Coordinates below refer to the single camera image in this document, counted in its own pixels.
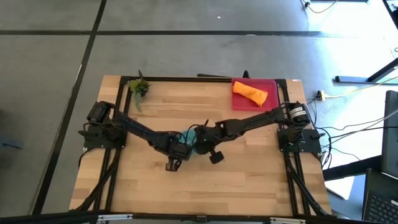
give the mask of orange toy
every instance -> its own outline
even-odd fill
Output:
[[[259,107],[262,107],[262,104],[266,101],[268,96],[268,92],[258,90],[240,82],[234,83],[232,91],[256,102]]]

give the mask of wooden tabletop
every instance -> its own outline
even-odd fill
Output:
[[[114,103],[120,76],[104,76],[98,101]],[[156,131],[184,131],[192,124],[258,114],[231,109],[231,84],[209,82],[150,82],[138,112],[131,103],[129,116]],[[287,80],[290,101],[304,103],[300,80]],[[122,102],[126,97],[124,89]],[[111,210],[131,213],[291,216],[283,155],[277,124],[248,131],[243,137],[217,146],[225,159],[211,164],[208,155],[193,154],[178,172],[165,171],[167,157],[145,140],[127,136],[122,150]],[[76,208],[93,190],[100,176],[104,149],[84,156],[70,208]],[[305,183],[317,202],[331,213],[319,161],[301,153]],[[101,208],[104,207],[105,188]],[[299,189],[296,194],[303,213]]]

